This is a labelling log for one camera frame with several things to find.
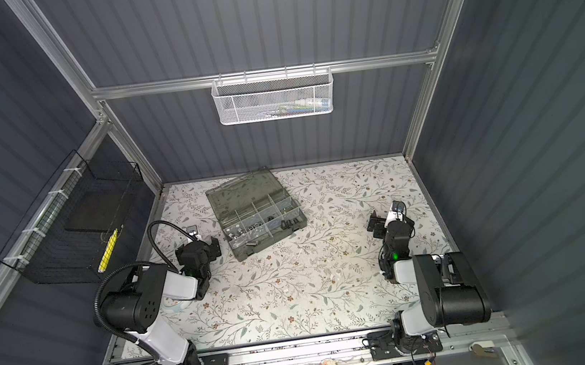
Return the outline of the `black hex bolt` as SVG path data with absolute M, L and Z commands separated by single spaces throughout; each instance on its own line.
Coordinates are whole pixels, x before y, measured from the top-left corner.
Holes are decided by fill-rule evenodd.
M 282 221 L 280 226 L 283 230 L 285 230 L 285 229 L 295 227 L 295 225 L 298 225 L 299 223 L 300 223 L 300 221 L 298 218 L 292 218 L 292 219 L 287 219 L 285 221 Z

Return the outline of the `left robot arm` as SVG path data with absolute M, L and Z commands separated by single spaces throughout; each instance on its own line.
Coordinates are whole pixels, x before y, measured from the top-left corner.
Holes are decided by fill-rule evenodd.
M 217 238 L 195 240 L 176 252 L 181 269 L 138 262 L 107 275 L 94 295 L 95 322 L 116 337 L 138 345 L 158 365 L 195 365 L 195 348 L 161 316 L 164 299 L 203 299 L 210 287 L 210 264 L 221 257 Z

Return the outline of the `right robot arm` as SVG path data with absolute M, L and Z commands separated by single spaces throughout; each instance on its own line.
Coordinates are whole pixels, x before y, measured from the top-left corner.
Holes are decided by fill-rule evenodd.
M 382 242 L 380 273 L 393 284 L 414 285 L 419 299 L 391 320 L 391 337 L 421 337 L 450 325 L 486 323 L 492 305 L 464 253 L 412 254 L 415 224 L 403 202 L 395 201 L 386 216 L 372 213 L 366 231 Z

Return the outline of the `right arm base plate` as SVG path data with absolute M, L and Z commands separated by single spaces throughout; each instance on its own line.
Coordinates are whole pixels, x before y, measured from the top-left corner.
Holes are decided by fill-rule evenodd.
M 392 330 L 380 330 L 367 334 L 362 344 L 371 352 L 374 361 L 385 361 L 404 356 L 435 355 L 443 351 L 436 331 L 421 336 L 396 336 Z

